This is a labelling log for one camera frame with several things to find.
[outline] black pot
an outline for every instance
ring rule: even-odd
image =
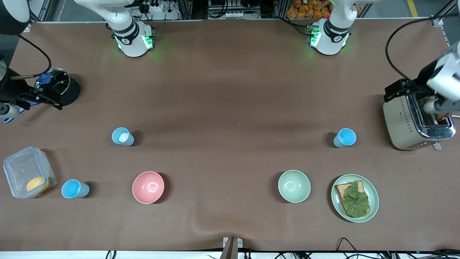
[[[60,68],[52,68],[48,73],[51,74],[51,81],[46,84],[35,83],[35,87],[43,87],[46,85],[60,94],[63,106],[73,103],[80,95],[80,85],[78,82],[65,70]]]

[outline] pink bowl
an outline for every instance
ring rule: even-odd
[[[158,173],[151,171],[140,174],[132,184],[132,194],[142,204],[157,201],[164,190],[165,183],[163,178]]]

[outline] bread slice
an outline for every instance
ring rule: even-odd
[[[339,184],[335,186],[335,189],[337,190],[337,193],[339,194],[340,197],[340,202],[342,203],[342,206],[344,205],[344,197],[347,193],[348,187],[353,185],[352,182],[349,183],[344,183],[344,184]],[[358,192],[363,193],[364,192],[364,186],[362,184],[362,181],[358,181]]]

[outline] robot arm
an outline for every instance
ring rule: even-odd
[[[424,67],[414,80],[398,80],[385,88],[385,102],[401,95],[431,97],[423,109],[427,113],[460,111],[460,41]]]
[[[27,0],[0,0],[0,34],[21,34],[29,20]],[[14,118],[19,115],[20,109],[28,110],[36,103],[62,109],[60,94],[48,87],[31,87],[24,80],[41,74],[20,76],[5,64],[3,56],[0,55],[0,118]]]
[[[460,111],[460,41],[438,58],[433,75],[426,85],[438,95],[437,100],[425,104],[426,112]]]
[[[348,31],[355,22],[358,11],[354,4],[373,3],[381,0],[334,0],[333,11],[328,18],[321,18],[313,24],[318,27],[310,45],[325,55],[337,54],[346,44]]]
[[[142,56],[153,50],[155,32],[142,21],[134,21],[128,9],[134,0],[75,0],[104,19],[115,34],[118,47],[129,57]]]

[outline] blue cup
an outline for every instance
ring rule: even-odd
[[[75,179],[65,182],[61,189],[62,196],[67,199],[82,198],[88,195],[88,193],[89,186]]]
[[[341,129],[334,138],[336,147],[349,147],[356,142],[356,133],[351,129]]]
[[[112,141],[115,144],[119,144],[125,147],[129,147],[130,145],[134,144],[134,137],[128,131],[127,128],[117,128],[112,133]]]

